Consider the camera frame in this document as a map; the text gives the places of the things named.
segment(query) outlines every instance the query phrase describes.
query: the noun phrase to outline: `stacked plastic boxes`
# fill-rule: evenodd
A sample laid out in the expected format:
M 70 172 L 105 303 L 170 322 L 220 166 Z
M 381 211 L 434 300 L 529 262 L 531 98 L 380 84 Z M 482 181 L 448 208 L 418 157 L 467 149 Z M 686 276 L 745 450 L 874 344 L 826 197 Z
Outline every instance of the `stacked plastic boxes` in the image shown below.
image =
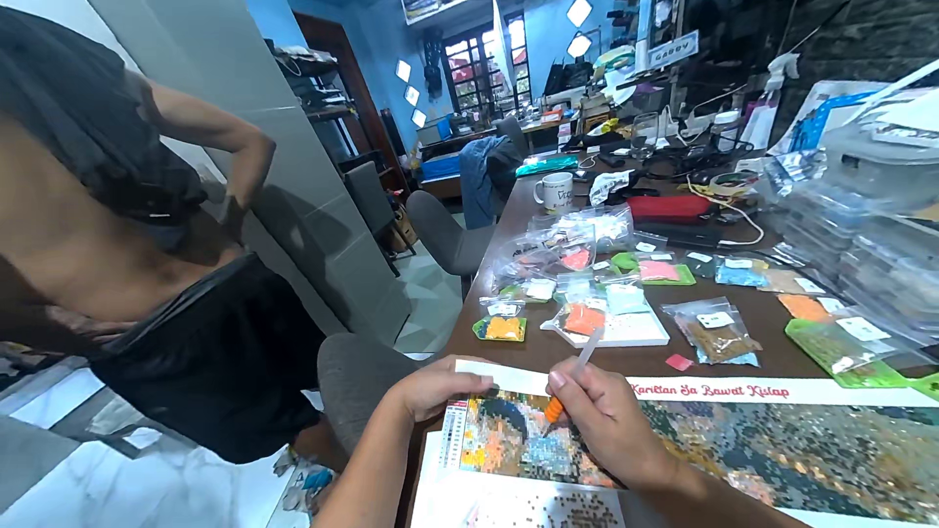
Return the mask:
M 869 200 L 816 180 L 796 187 L 784 207 L 789 213 L 780 226 L 783 239 L 820 272 L 837 278 L 841 255 L 871 217 Z
M 894 217 L 871 219 L 840 260 L 845 296 L 939 336 L 939 233 Z

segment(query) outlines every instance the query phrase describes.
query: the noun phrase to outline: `man's back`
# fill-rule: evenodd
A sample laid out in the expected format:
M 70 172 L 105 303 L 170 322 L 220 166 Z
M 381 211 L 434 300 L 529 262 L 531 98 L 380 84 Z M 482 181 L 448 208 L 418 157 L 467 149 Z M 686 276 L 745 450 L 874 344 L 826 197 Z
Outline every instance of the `man's back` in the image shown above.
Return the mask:
M 38 294 L 91 318 L 145 317 L 230 258 L 192 264 L 119 218 L 16 121 L 0 116 L 0 256 Z M 10 285 L 15 279 L 0 278 Z M 11 286 L 5 297 L 11 296 Z

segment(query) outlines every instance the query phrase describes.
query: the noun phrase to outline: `orange pen grip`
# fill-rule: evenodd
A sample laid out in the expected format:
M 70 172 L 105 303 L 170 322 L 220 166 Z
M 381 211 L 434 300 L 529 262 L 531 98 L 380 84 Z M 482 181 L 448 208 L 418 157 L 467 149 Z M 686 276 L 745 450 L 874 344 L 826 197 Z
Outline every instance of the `orange pen grip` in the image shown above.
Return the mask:
M 561 418 L 562 412 L 564 412 L 564 405 L 556 396 L 552 396 L 551 401 L 547 404 L 547 409 L 545 409 L 547 422 L 549 424 L 557 422 L 558 418 Z

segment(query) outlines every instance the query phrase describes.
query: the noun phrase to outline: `plastic bottle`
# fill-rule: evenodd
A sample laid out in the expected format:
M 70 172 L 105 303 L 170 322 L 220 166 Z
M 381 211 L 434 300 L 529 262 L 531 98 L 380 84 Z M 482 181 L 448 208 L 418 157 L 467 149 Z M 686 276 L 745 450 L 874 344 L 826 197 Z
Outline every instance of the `plastic bottle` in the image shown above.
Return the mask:
M 795 61 L 799 54 L 782 54 L 769 63 L 769 79 L 762 95 L 757 99 L 750 120 L 744 127 L 740 141 L 753 144 L 754 149 L 766 148 L 769 144 L 769 134 L 773 131 L 773 122 L 776 120 L 776 110 L 782 93 L 779 91 L 786 81 L 786 75 L 793 79 L 799 78 L 795 69 Z
M 714 116 L 714 126 L 711 135 L 720 136 L 717 139 L 717 150 L 730 152 L 737 145 L 737 131 L 740 128 L 740 112 L 728 110 Z

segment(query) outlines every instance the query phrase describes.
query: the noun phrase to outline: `wall light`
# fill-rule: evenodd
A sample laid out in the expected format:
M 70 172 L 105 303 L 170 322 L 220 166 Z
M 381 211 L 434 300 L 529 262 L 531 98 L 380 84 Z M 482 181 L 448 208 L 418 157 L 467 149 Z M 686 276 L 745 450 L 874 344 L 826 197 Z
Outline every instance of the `wall light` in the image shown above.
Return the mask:
M 571 45 L 567 46 L 567 53 L 574 58 L 578 58 L 587 53 L 593 41 L 584 35 L 577 35 L 571 40 Z
M 411 121 L 417 125 L 417 128 L 422 129 L 423 124 L 427 122 L 427 114 L 415 108 L 414 114 L 411 115 Z
M 570 9 L 567 9 L 567 19 L 574 23 L 575 26 L 580 27 L 587 17 L 590 16 L 590 12 L 593 11 L 593 6 L 590 5 L 590 2 L 587 0 L 575 0 L 574 5 Z
M 410 64 L 403 60 L 398 60 L 398 68 L 395 71 L 398 78 L 400 78 L 405 83 L 410 80 Z
M 421 92 L 417 91 L 417 88 L 409 85 L 408 89 L 405 90 L 405 99 L 411 103 L 411 106 L 417 106 L 417 100 L 421 98 Z

